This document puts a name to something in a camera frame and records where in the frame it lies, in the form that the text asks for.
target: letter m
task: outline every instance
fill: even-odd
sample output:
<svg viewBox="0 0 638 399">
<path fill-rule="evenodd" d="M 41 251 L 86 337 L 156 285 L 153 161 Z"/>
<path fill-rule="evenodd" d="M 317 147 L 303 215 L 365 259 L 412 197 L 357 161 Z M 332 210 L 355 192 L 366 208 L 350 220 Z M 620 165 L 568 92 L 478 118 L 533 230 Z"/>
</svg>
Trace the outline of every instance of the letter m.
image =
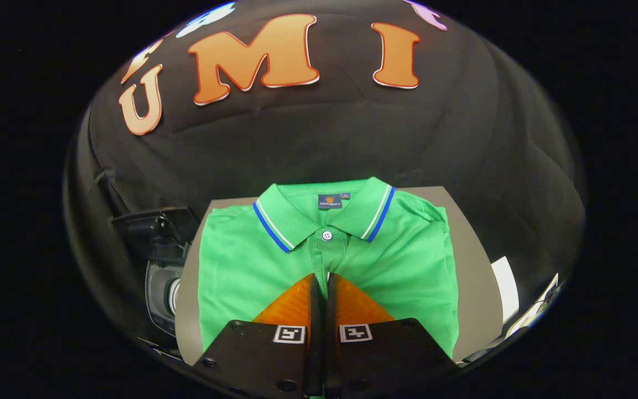
<svg viewBox="0 0 638 399">
<path fill-rule="evenodd" d="M 195 54 L 198 92 L 197 105 L 206 105 L 228 96 L 230 85 L 221 83 L 218 70 L 223 70 L 242 91 L 253 87 L 260 64 L 267 57 L 267 73 L 261 82 L 267 88 L 283 88 L 311 84 L 319 80 L 319 71 L 309 64 L 307 31 L 316 16 L 292 14 L 268 21 L 250 45 L 245 45 L 228 32 L 215 33 L 193 43 L 189 54 Z"/>
</svg>

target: polo shirt collar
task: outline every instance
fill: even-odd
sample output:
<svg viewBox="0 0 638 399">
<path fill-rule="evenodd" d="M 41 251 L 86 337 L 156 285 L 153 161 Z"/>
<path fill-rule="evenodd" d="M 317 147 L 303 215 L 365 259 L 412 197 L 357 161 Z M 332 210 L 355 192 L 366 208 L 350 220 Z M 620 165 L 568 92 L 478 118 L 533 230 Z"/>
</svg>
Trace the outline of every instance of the polo shirt collar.
<svg viewBox="0 0 638 399">
<path fill-rule="evenodd" d="M 340 192 L 351 192 L 351 200 L 328 225 L 372 242 L 383 224 L 395 192 L 395 187 L 376 177 L 303 185 L 273 184 L 259 196 L 253 209 L 269 237 L 284 252 L 290 252 L 324 226 L 300 212 L 286 196 Z"/>
</svg>

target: white collar stripe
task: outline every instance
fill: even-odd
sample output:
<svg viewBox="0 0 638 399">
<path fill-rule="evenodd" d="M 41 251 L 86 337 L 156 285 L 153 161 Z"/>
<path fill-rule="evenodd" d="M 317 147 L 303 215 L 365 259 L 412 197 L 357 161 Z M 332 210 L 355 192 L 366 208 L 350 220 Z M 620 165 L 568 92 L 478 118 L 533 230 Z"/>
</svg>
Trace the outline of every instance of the white collar stripe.
<svg viewBox="0 0 638 399">
<path fill-rule="evenodd" d="M 260 211 L 263 212 L 263 216 L 265 217 L 265 220 L 267 220 L 267 222 L 272 226 L 273 230 L 275 230 L 275 232 L 277 233 L 277 235 L 282 238 L 282 241 L 286 242 L 287 245 L 289 245 L 290 248 L 294 249 L 294 245 L 292 245 L 291 242 L 289 242 L 289 240 L 287 238 L 284 238 L 284 236 L 282 235 L 282 233 L 280 232 L 280 230 L 278 230 L 274 223 L 272 222 L 272 220 L 270 220 L 269 216 L 265 213 L 265 209 L 263 208 L 263 204 L 260 203 L 260 199 L 258 198 L 258 206 L 260 207 Z"/>
<path fill-rule="evenodd" d="M 383 207 L 383 203 L 385 202 L 385 197 L 388 195 L 388 190 L 390 190 L 390 185 L 387 185 L 385 187 L 385 192 L 383 192 L 383 199 L 380 200 L 380 205 L 378 206 L 378 209 L 375 210 L 375 215 L 373 217 L 373 220 L 371 220 L 371 224 L 369 225 L 368 229 L 366 229 L 366 232 L 364 233 L 364 235 L 361 236 L 361 239 L 364 239 L 366 237 L 366 234 L 370 232 L 371 228 L 373 227 L 373 224 L 375 223 L 375 219 L 377 219 L 378 215 L 380 214 L 380 208 Z"/>
</svg>

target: orange letter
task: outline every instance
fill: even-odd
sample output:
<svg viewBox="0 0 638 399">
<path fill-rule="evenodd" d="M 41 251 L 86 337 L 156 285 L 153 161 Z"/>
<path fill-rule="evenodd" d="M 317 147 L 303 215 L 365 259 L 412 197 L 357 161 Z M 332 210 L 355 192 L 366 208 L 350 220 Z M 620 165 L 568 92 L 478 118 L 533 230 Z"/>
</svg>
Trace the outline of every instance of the orange letter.
<svg viewBox="0 0 638 399">
<path fill-rule="evenodd" d="M 380 33 L 383 43 L 380 69 L 373 73 L 375 83 L 392 88 L 417 88 L 420 81 L 413 75 L 413 43 L 420 41 L 418 35 L 387 23 L 372 23 L 371 28 Z"/>
<path fill-rule="evenodd" d="M 263 26 L 250 45 L 245 45 L 228 32 L 215 33 L 193 43 L 189 54 L 195 54 L 198 68 L 196 105 L 219 101 L 230 92 L 221 83 L 218 69 L 242 91 L 253 86 L 260 63 L 267 57 L 267 73 L 261 82 L 267 88 L 283 88 L 311 84 L 319 80 L 319 71 L 309 64 L 307 30 L 316 16 L 293 14 L 273 18 Z"/>
<path fill-rule="evenodd" d="M 127 79 L 130 78 L 130 76 L 132 76 L 133 73 L 139 70 L 139 68 L 141 68 L 142 65 L 146 63 L 147 60 L 149 60 L 149 58 L 147 58 L 147 54 L 154 53 L 154 50 L 157 50 L 157 48 L 159 48 L 159 45 L 162 44 L 163 40 L 164 39 L 157 40 L 156 43 L 142 50 L 142 53 L 137 54 L 137 56 L 132 59 L 132 63 L 130 64 L 130 67 L 127 68 L 127 73 L 125 74 L 125 76 L 122 77 L 122 81 L 120 83 L 124 83 Z"/>
<path fill-rule="evenodd" d="M 162 118 L 162 99 L 159 96 L 159 81 L 157 81 L 157 76 L 161 70 L 161 64 L 154 66 L 140 79 L 141 83 L 144 84 L 144 91 L 147 94 L 147 103 L 149 104 L 149 112 L 144 118 L 140 118 L 137 115 L 135 101 L 132 98 L 132 94 L 137 88 L 136 84 L 127 88 L 120 96 L 119 103 L 122 106 L 122 118 L 125 119 L 127 129 L 130 129 L 137 136 L 142 136 L 152 131 Z"/>
</svg>

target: shirt placket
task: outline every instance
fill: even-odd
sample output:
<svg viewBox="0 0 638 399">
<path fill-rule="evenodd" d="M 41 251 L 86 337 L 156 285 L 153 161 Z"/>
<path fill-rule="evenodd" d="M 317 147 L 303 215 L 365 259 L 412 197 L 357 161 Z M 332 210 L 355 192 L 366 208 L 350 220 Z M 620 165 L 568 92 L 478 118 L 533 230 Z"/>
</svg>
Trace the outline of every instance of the shirt placket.
<svg viewBox="0 0 638 399">
<path fill-rule="evenodd" d="M 348 238 L 335 227 L 323 227 L 311 236 L 312 272 L 319 281 L 322 297 L 327 298 L 327 275 L 337 270 L 346 255 Z"/>
</svg>

